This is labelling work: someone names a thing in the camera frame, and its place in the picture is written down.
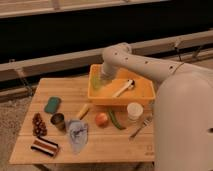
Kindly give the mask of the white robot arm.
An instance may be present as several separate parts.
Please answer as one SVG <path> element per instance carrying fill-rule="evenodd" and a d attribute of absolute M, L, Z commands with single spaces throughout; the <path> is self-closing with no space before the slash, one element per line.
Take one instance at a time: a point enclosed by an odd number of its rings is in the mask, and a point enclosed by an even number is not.
<path fill-rule="evenodd" d="M 127 43 L 102 52 L 101 76 L 120 68 L 160 84 L 153 106 L 155 171 L 213 171 L 213 69 L 138 56 Z"/>

